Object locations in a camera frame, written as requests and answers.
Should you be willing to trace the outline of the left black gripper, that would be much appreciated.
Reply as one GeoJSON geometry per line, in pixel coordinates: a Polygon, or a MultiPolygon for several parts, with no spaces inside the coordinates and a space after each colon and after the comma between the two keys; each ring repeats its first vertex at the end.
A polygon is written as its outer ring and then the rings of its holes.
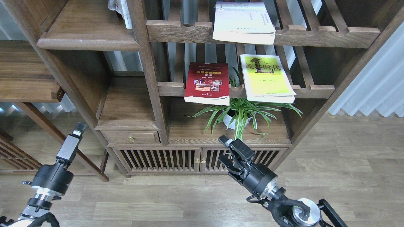
{"type": "Polygon", "coordinates": [[[78,145],[82,140],[87,125],[78,122],[72,134],[69,134],[60,148],[56,162],[53,165],[44,164],[35,175],[31,187],[48,188],[60,195],[65,195],[72,182],[74,174],[67,171],[68,166],[74,160],[78,145]]]}

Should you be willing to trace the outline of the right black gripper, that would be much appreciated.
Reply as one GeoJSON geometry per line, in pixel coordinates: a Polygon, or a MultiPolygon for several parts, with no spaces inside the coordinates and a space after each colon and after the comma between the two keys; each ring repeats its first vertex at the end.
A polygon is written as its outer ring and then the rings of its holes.
{"type": "Polygon", "coordinates": [[[254,164],[255,153],[239,138],[235,141],[222,135],[218,141],[225,145],[233,155],[231,159],[221,154],[218,160],[229,171],[228,174],[245,187],[253,197],[278,197],[276,195],[278,176],[265,165],[254,164]]]}

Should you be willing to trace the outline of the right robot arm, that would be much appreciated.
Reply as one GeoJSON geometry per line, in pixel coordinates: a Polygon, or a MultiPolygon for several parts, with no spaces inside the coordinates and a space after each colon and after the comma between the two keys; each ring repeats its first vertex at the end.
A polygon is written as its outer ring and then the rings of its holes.
{"type": "Polygon", "coordinates": [[[227,168],[229,176],[251,193],[247,201],[261,204],[263,208],[270,211],[279,226],[314,227],[320,225],[329,227],[329,224],[322,218],[322,213],[329,218],[332,226],[346,226],[324,199],[319,200],[316,204],[307,198],[298,200],[287,198],[286,190],[276,184],[277,174],[263,164],[254,164],[254,151],[241,140],[234,141],[222,135],[218,141],[225,145],[230,152],[230,158],[225,155],[218,157],[227,168]]]}

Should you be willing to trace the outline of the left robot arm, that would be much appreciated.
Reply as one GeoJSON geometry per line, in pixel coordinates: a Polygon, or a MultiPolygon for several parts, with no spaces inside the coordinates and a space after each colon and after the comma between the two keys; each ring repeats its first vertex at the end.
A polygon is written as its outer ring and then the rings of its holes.
{"type": "Polygon", "coordinates": [[[55,164],[42,165],[33,181],[22,182],[36,189],[36,194],[29,199],[17,221],[12,219],[7,221],[5,216],[1,216],[2,227],[40,227],[44,222],[50,223],[52,227],[60,226],[59,221],[50,212],[50,208],[53,200],[61,200],[61,197],[66,194],[74,178],[74,174],[68,171],[68,167],[76,156],[86,127],[86,124],[78,122],[74,131],[62,144],[56,155],[55,164]]]}

